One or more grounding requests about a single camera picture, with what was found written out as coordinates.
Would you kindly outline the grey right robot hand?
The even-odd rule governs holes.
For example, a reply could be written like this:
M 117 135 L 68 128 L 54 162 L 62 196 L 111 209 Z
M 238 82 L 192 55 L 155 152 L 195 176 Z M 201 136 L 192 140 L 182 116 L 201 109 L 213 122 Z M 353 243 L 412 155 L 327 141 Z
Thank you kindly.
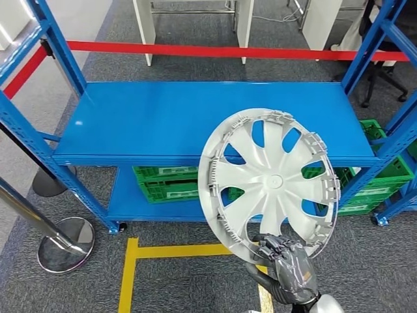
M 310 258 L 299 241 L 283 235 L 259 234 L 257 253 L 274 270 L 276 279 L 251 263 L 245 268 L 256 283 L 283 305 L 292 305 L 293 312 L 311 312 L 321 297 Z

